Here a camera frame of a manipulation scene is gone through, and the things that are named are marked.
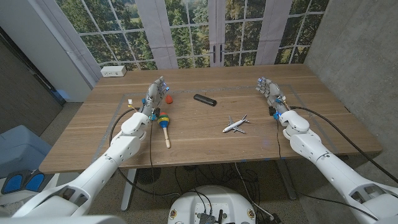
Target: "black remote control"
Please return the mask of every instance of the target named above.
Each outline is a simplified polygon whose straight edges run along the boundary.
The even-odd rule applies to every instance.
[[[199,95],[199,94],[196,94],[195,96],[193,96],[193,98],[197,101],[201,101],[202,103],[206,103],[210,106],[216,106],[216,104],[217,104],[217,101],[210,99],[208,97]]]

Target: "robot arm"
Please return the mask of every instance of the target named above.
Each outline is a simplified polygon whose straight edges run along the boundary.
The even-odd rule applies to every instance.
[[[45,190],[30,199],[14,217],[75,217],[88,213],[94,198],[116,169],[140,148],[156,107],[168,87],[160,77],[149,86],[142,108],[122,124],[109,149],[75,180]]]
[[[276,109],[274,117],[286,127],[283,133],[292,149],[315,164],[346,203],[378,220],[398,214],[397,188],[365,179],[331,153],[322,144],[320,137],[309,128],[308,121],[290,110],[277,84],[263,77],[258,79],[256,90],[264,94],[269,106]],[[363,212],[353,208],[351,211],[360,223],[377,222]]]

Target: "wooden table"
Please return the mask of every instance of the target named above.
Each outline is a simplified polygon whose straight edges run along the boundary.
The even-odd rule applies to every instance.
[[[127,72],[125,77],[102,78],[83,103],[47,155],[40,170],[45,173],[79,172],[109,147],[109,130],[115,118],[127,109],[127,99],[140,106],[148,86],[165,77],[174,102],[163,103],[161,110],[170,117],[172,144],[167,149],[160,126],[152,127],[154,167],[214,164],[279,159],[277,123],[268,115],[265,97],[257,92],[257,79],[272,79],[284,91],[290,106],[305,106],[334,122],[363,151],[378,152],[382,147],[366,128],[337,100],[329,89],[305,66],[267,65],[251,67],[196,68]],[[199,93],[215,99],[215,107],[193,99]],[[297,110],[310,122],[324,145],[336,154],[357,151],[324,120]],[[245,114],[250,123],[240,125],[246,134],[222,133],[228,115],[237,121]],[[130,115],[116,126],[114,135]],[[283,158],[300,157],[291,150],[279,128]],[[149,135],[139,152],[122,167],[150,167]]]

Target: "wooden handle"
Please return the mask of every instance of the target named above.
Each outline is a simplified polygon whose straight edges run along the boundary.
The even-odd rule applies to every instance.
[[[167,149],[170,149],[171,145],[170,145],[169,135],[167,134],[167,128],[163,128],[163,132],[164,132],[164,138],[166,139],[166,147]]]

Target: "orange ball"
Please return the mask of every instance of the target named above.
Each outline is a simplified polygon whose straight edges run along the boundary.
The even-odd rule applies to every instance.
[[[173,103],[173,98],[170,95],[167,95],[165,101],[167,104],[171,104]]]

